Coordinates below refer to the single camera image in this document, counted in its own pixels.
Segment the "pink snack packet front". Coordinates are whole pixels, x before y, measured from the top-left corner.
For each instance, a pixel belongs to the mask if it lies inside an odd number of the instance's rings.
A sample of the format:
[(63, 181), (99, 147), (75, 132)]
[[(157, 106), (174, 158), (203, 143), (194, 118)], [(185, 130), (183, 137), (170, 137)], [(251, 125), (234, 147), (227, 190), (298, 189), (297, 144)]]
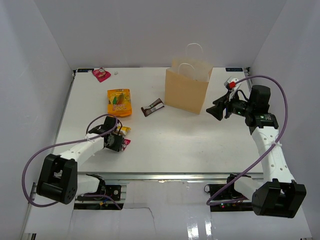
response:
[(131, 140), (125, 138), (125, 139), (123, 140), (122, 145), (121, 145), (121, 151), (124, 151), (130, 143), (131, 143)]

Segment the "pink snack packet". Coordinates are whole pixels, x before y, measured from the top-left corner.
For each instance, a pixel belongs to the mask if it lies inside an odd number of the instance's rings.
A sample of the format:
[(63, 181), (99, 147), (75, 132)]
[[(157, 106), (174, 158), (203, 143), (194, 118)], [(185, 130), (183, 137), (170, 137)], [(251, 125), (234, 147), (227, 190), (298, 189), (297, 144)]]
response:
[(100, 83), (111, 77), (111, 73), (106, 71), (103, 67), (93, 70), (92, 74)]
[(121, 145), (121, 151), (124, 151), (130, 143), (131, 143), (131, 140), (125, 138), (125, 139), (123, 140), (122, 145)]

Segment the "small yellow snack packet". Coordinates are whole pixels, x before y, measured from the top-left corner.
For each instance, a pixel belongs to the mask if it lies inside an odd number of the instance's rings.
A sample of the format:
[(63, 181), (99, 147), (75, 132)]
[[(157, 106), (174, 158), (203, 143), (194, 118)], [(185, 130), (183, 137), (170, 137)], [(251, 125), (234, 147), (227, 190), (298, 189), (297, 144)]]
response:
[(115, 133), (118, 135), (126, 136), (131, 131), (130, 127), (119, 125), (115, 130)]

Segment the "yellow mango snack pouch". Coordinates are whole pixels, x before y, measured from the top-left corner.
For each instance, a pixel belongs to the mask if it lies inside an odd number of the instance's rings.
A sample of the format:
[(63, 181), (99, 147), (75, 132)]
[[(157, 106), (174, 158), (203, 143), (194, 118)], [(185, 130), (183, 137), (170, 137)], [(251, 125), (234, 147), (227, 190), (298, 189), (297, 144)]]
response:
[(131, 93), (129, 89), (110, 89), (107, 91), (107, 112), (116, 117), (132, 114)]

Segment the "brown paper bag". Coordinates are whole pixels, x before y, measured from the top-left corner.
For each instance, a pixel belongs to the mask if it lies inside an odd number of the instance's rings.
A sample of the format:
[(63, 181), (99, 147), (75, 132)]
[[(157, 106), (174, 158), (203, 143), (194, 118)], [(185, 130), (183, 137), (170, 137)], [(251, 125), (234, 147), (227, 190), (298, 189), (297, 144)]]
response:
[(171, 67), (166, 69), (164, 104), (187, 112), (200, 114), (205, 102), (213, 65), (188, 56), (191, 46), (200, 44), (193, 42), (185, 47), (185, 56), (172, 59)]

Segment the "brown chocolate bar wrapper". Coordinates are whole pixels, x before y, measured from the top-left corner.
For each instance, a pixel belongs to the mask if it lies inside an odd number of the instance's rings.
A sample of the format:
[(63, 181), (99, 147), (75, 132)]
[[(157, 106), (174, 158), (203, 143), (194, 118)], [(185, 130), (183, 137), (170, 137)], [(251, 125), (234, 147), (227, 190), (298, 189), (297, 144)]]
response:
[(149, 115), (151, 115), (152, 113), (154, 113), (155, 111), (161, 109), (161, 108), (164, 108), (165, 105), (163, 103), (163, 101), (158, 98), (157, 100), (155, 100), (153, 103), (151, 103), (150, 105), (148, 106), (143, 106), (141, 107), (141, 111), (143, 113), (143, 115), (145, 117), (148, 117)]

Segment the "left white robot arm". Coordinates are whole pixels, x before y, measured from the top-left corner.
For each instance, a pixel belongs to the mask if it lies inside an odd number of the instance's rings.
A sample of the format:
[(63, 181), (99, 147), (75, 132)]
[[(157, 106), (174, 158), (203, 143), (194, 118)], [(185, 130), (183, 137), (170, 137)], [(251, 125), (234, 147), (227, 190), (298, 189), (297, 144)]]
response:
[(105, 196), (103, 179), (95, 174), (79, 174), (78, 167), (95, 153), (109, 149), (120, 152), (125, 138), (118, 127), (122, 123), (115, 116), (104, 115), (105, 120), (86, 130), (85, 138), (74, 141), (73, 147), (45, 157), (36, 186), (36, 193), (58, 203), (69, 204), (77, 196), (89, 194), (96, 200)]

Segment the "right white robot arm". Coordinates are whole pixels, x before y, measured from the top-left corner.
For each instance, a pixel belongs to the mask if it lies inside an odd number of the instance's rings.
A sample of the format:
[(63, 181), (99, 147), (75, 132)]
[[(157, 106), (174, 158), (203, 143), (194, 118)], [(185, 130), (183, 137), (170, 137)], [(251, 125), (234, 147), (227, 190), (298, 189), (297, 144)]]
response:
[(206, 112), (219, 121), (231, 114), (245, 118), (258, 149), (257, 163), (262, 165), (263, 184), (259, 184), (247, 175), (247, 170), (232, 174), (229, 182), (216, 191), (207, 201), (207, 205), (218, 205), (215, 199), (223, 192), (236, 200), (251, 201), (253, 212), (257, 216), (271, 216), (292, 219), (296, 216), (307, 195), (304, 184), (298, 184), (286, 163), (274, 114), (269, 113), (271, 90), (267, 86), (255, 85), (246, 100), (238, 96), (238, 88), (229, 88), (227, 93), (213, 101)]

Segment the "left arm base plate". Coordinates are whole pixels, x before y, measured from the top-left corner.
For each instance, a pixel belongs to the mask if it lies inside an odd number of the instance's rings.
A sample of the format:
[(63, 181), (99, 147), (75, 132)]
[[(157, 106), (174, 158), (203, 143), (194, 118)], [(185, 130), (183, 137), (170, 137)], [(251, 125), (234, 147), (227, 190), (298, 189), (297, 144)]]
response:
[(95, 193), (79, 195), (75, 199), (75, 210), (122, 210), (121, 185), (103, 185)]

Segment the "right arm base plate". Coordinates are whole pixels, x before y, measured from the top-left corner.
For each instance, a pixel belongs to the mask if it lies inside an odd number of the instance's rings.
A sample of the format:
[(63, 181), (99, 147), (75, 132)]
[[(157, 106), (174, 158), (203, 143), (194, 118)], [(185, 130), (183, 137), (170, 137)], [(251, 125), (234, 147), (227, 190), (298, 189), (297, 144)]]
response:
[(235, 191), (232, 187), (225, 189), (220, 195), (218, 195), (213, 202), (226, 202), (219, 205), (210, 206), (211, 213), (227, 213), (227, 212), (252, 212), (252, 203), (248, 199), (244, 199), (244, 196)]

